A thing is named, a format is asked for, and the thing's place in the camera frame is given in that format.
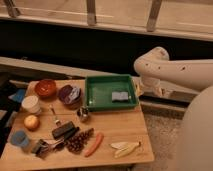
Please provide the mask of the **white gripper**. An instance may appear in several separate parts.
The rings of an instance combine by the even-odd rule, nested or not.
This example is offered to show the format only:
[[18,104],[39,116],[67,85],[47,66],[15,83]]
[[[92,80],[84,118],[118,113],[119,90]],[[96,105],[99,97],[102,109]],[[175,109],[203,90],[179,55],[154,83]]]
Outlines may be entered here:
[[135,93],[139,97],[145,92],[152,92],[158,97],[163,96],[160,80],[155,78],[138,78],[135,80]]

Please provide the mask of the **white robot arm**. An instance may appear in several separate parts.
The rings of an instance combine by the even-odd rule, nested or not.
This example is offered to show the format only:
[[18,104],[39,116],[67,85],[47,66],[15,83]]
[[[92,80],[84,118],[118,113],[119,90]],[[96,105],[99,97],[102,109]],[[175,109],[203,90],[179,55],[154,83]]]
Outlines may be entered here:
[[134,61],[134,70],[156,95],[161,80],[199,91],[184,114],[168,171],[213,171],[213,59],[171,61],[155,47]]

